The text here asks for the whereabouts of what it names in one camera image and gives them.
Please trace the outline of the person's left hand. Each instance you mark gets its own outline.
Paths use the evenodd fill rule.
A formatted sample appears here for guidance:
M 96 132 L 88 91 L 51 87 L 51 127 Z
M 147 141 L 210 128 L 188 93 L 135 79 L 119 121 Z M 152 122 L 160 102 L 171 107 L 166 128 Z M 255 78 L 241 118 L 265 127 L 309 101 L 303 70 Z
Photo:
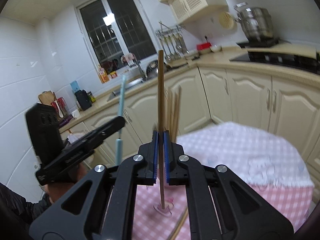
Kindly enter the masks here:
M 47 184 L 45 189 L 50 202 L 52 204 L 55 203 L 71 189 L 75 183 L 81 180 L 87 174 L 87 171 L 87 167 L 83 163 L 80 163 L 77 168 L 72 169 L 64 178 L 60 178 L 58 181 Z

